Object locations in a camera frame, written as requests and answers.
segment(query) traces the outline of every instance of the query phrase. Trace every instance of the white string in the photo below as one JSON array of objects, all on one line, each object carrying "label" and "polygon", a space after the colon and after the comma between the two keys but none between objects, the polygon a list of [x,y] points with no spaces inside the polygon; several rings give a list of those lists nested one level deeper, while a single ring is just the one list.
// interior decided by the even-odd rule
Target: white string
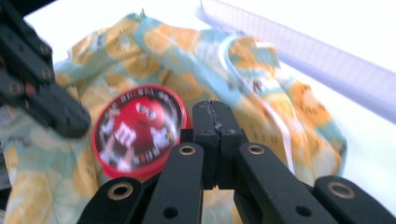
[{"label": "white string", "polygon": [[[231,44],[239,39],[243,38],[241,36],[229,36],[221,44],[219,45],[219,61],[222,65],[222,67],[226,70],[226,72],[230,75],[230,77],[234,78],[234,80],[238,80],[240,84],[243,86],[243,91],[248,93],[248,94],[255,94],[254,92],[252,93],[250,90],[250,86],[247,84],[247,82],[242,79],[242,77],[239,75],[238,71],[236,68],[233,66],[232,62],[230,61],[230,58],[228,57],[228,50],[231,46]],[[268,45],[265,44],[258,44],[256,43],[256,47],[259,48],[265,48],[268,47]],[[290,136],[290,131],[288,127],[286,126],[285,122],[283,119],[276,113],[276,111],[266,102],[262,102],[262,105],[266,108],[272,119],[274,120],[276,126],[280,130],[282,134],[282,141],[283,141],[283,147],[285,148],[285,154],[286,154],[286,161],[289,167],[289,170],[294,173],[294,164],[293,164],[293,158],[291,155],[291,136]]]}]

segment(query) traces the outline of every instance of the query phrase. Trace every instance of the metal screw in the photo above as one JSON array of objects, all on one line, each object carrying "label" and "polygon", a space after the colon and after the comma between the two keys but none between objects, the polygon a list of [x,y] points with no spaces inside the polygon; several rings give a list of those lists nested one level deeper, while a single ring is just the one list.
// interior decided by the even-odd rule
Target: metal screw
[{"label": "metal screw", "polygon": [[121,182],[111,186],[108,190],[107,197],[114,201],[119,201],[129,197],[134,191],[134,187],[128,182]]},{"label": "metal screw", "polygon": [[259,146],[249,146],[247,148],[247,150],[251,153],[251,154],[255,154],[255,155],[261,155],[265,152],[264,148],[259,147]]},{"label": "metal screw", "polygon": [[42,73],[44,79],[51,79],[52,78],[52,73],[51,73],[51,71],[48,68],[44,68],[41,71],[41,73]]},{"label": "metal screw", "polygon": [[355,198],[355,191],[353,189],[341,182],[332,181],[327,184],[327,189],[334,195],[344,198],[353,199]]},{"label": "metal screw", "polygon": [[18,95],[21,93],[21,86],[16,82],[12,82],[9,84],[9,92],[13,95]]},{"label": "metal screw", "polygon": [[195,153],[195,147],[181,147],[178,152],[184,156],[190,156]]},{"label": "metal screw", "polygon": [[42,54],[48,55],[50,53],[50,48],[47,45],[42,44],[40,45],[40,51]]}]

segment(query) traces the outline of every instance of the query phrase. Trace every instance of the yellow floral fabric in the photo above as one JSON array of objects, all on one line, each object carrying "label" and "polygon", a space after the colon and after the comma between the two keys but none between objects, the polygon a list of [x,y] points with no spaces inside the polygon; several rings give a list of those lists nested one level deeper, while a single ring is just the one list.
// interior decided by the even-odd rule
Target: yellow floral fabric
[{"label": "yellow floral fabric", "polygon": [[[140,84],[173,89],[190,113],[203,100],[222,101],[250,142],[270,147],[307,184],[338,174],[347,149],[310,87],[283,74],[276,48],[252,37],[133,13],[87,35],[55,71],[57,83],[88,108],[92,124],[112,99]],[[16,112],[0,134],[13,186],[6,223],[76,223],[106,182],[91,134],[65,139]],[[232,191],[205,192],[203,223],[239,222]]]}]

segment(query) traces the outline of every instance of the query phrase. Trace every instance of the fabric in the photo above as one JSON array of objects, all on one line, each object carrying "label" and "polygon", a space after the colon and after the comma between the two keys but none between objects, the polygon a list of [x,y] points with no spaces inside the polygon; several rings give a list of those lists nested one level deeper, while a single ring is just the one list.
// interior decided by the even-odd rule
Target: fabric
[{"label": "fabric", "polygon": [[[229,105],[250,142],[270,147],[312,185],[336,175],[346,140],[310,87],[283,74],[276,48],[220,30],[192,30],[130,14],[87,35],[55,66],[57,83],[89,109],[92,124],[120,93],[157,83],[194,104]],[[65,139],[17,111],[1,142],[13,190],[6,223],[75,223],[104,184],[91,132]],[[203,223],[239,223],[232,191],[206,191]]]},{"label": "fabric", "polygon": [[[0,105],[0,130],[8,121],[9,115],[7,109],[4,105]],[[11,188],[11,185],[9,183],[6,162],[4,160],[3,144],[0,140],[0,190],[9,188]]]}]

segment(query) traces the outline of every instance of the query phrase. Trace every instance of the red lid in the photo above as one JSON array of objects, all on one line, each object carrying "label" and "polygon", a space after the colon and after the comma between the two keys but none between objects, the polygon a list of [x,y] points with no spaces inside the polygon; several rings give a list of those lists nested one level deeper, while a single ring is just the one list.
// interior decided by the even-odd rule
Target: red lid
[{"label": "red lid", "polygon": [[188,112],[174,91],[142,85],[105,108],[93,128],[92,148],[108,177],[145,181],[162,170],[180,130],[190,127]]}]

